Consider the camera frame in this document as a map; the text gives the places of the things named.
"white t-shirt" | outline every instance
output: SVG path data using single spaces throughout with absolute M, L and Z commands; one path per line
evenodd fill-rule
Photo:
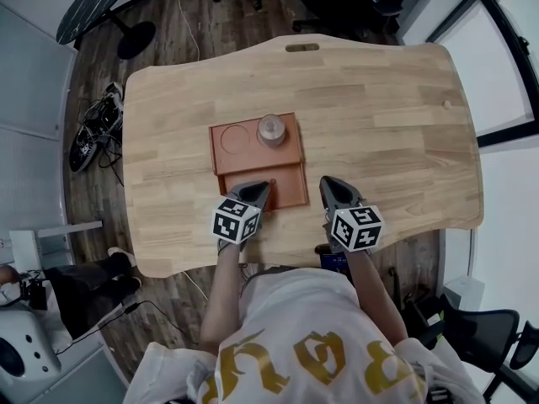
M 240 317 L 217 358 L 151 343 L 124 403 L 423 403 L 436 386 L 456 403 L 483 402 L 447 341 L 438 356 L 413 338 L 393 348 L 343 275 L 303 268 L 257 277 Z
M 52 289 L 51 282 L 48 280 L 43 281 L 43 287 L 45 288 L 45 297 L 47 301 L 46 310 L 33 310 L 28 307 L 28 303 L 24 300 L 20 301 L 19 304 L 25 305 L 29 311 L 34 313 L 53 350 L 55 353 L 58 353 L 67 348 L 73 340 L 64 323 L 61 321 L 60 308 L 58 307 L 58 301 L 56 300 L 56 295 Z M 2 306 L 5 306 L 7 303 L 16 300 L 19 297 L 19 283 L 7 283 L 0 286 L 0 309 Z

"person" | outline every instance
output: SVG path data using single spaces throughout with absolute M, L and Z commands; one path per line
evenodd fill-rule
M 67 265 L 19 274 L 9 265 L 0 266 L 0 316 L 2 307 L 20 302 L 38 319 L 55 353 L 66 350 L 114 310 L 128 295 L 141 287 L 131 277 L 135 256 L 118 247 L 108 250 L 109 257 L 83 265 Z M 22 289 L 40 284 L 43 301 L 32 308 Z
M 429 351 L 408 337 L 365 252 L 343 248 L 354 285 L 333 271 L 278 267 L 240 294 L 240 246 L 219 248 L 198 348 L 151 343 L 125 404 L 483 402 L 444 338 Z

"cable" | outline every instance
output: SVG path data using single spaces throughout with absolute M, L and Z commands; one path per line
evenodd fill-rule
M 182 271 L 182 272 L 185 274 L 185 277 L 187 277 L 190 280 L 190 282 L 193 283 L 198 290 L 200 290 L 200 293 L 202 294 L 202 296 L 204 296 L 204 299 L 208 300 L 208 297 L 205 295 L 204 290 L 202 290 L 200 286 L 197 283 L 195 283 L 195 281 L 189 276 L 189 274 L 187 274 L 185 271 Z
M 191 26 L 190 26 L 189 23 L 187 22 L 187 18 L 185 17 L 184 11 L 183 11 L 183 9 L 182 9 L 182 3 L 181 3 L 180 0 L 178 0 L 178 7 L 179 7 L 179 11 L 181 12 L 182 16 L 184 17 L 185 23 L 187 24 L 187 28 L 189 29 L 189 34 L 191 35 L 191 39 L 192 39 L 193 42 L 195 43 L 195 46 L 196 46 L 196 60 L 197 60 L 197 61 L 200 61 L 200 48 L 199 48 L 199 44 L 196 43 L 195 37 L 193 36 L 193 32 L 191 31 Z
M 111 135 L 103 134 L 102 136 L 108 136 L 109 137 L 109 139 L 105 142 L 105 144 L 103 146 L 103 153 L 109 159 L 109 163 L 106 164 L 106 165 L 102 165 L 101 164 L 101 158 L 103 156 L 100 156 L 99 160 L 98 160 L 98 165 L 102 169 L 106 169 L 107 167 L 110 167 L 112 169 L 112 172 L 115 173 L 115 176 L 116 176 L 116 179 L 118 179 L 118 182 L 121 184 L 122 187 L 124 187 L 124 182 L 121 180 L 120 175 L 118 175 L 118 173 L 116 172 L 116 169 L 115 169 L 115 164 L 122 158 L 121 152 L 112 151 L 109 148 L 110 140 L 113 140 L 114 142 L 116 142 L 116 144 L 118 144 L 120 146 L 121 146 L 121 142 L 118 141 L 115 137 L 113 137 Z M 110 158 L 109 152 L 112 153 L 113 155 L 116 155 L 114 160 Z
M 20 302 L 22 300 L 27 300 L 27 296 L 25 296 L 24 294 L 24 287 L 26 286 L 25 280 L 28 280 L 30 283 L 32 283 L 33 281 L 45 281 L 45 279 L 38 279 L 38 277 L 41 275 L 41 272 L 42 271 L 40 269 L 29 269 L 25 273 L 21 273 L 20 274 L 21 280 L 19 282 L 20 297 L 14 300 L 10 300 L 6 302 L 5 304 L 2 304 L 0 308 L 8 308 L 12 306 L 13 304 L 16 304 L 17 302 Z
M 88 335 L 85 335 L 84 337 L 82 338 L 79 338 L 77 341 L 73 341 L 71 344 L 69 344 L 69 346 L 67 346 L 66 348 L 64 348 L 61 352 L 58 352 L 56 353 L 56 356 L 58 356 L 59 354 L 63 354 L 64 352 L 66 352 L 67 350 L 69 350 L 71 347 L 73 347 L 75 344 L 77 343 L 80 343 L 82 340 L 85 340 L 86 338 L 88 338 L 90 335 L 94 335 L 97 331 L 101 331 L 101 329 L 103 329 L 104 327 L 106 327 L 109 323 L 119 319 L 120 317 L 122 317 L 123 315 L 125 314 L 125 310 L 123 310 L 121 312 L 121 314 L 119 314 L 118 316 L 110 319 L 108 322 L 106 322 L 102 327 L 99 327 L 97 328 L 95 331 L 92 331 L 91 333 L 89 333 Z
M 98 327 L 95 331 L 91 331 L 91 333 L 85 335 L 84 337 L 82 338 L 79 338 L 78 340 L 76 341 L 73 341 L 68 347 L 64 348 L 61 352 L 58 352 L 56 353 L 56 356 L 60 355 L 60 354 L 63 354 L 64 352 L 66 352 L 67 350 L 69 350 L 71 347 L 73 347 L 75 344 L 77 343 L 80 343 L 82 340 L 85 340 L 86 338 L 88 338 L 90 335 L 93 335 L 95 334 L 96 332 L 98 331 L 101 331 L 101 329 L 103 329 L 104 327 L 106 327 L 109 323 L 115 321 L 115 320 L 118 320 L 120 317 L 124 316 L 125 314 L 129 314 L 131 312 L 133 312 L 134 310 L 136 310 L 139 306 L 141 306 L 142 304 L 152 304 L 155 309 L 157 311 L 159 311 L 164 317 L 165 319 L 167 319 L 167 322 L 170 323 L 170 326 L 172 326 L 173 328 L 177 329 L 178 331 L 180 331 L 183 335 L 183 338 L 185 341 L 189 341 L 190 343 L 193 343 L 194 345 L 197 345 L 198 343 L 194 343 L 193 341 L 191 341 L 190 339 L 188 339 L 187 337 L 189 336 L 189 334 L 187 334 L 183 329 L 181 329 L 180 327 L 178 327 L 176 324 L 174 324 L 172 322 L 172 320 L 170 320 L 170 317 L 163 311 L 161 310 L 161 308 L 159 308 L 158 306 L 155 305 L 155 303 L 151 300 L 143 300 L 142 302 L 136 302 L 135 304 L 131 304 L 130 306 L 128 306 L 127 308 L 125 308 L 118 316 L 116 317 L 113 317 L 112 319 L 110 319 L 109 321 L 107 321 L 103 326 L 100 326 Z

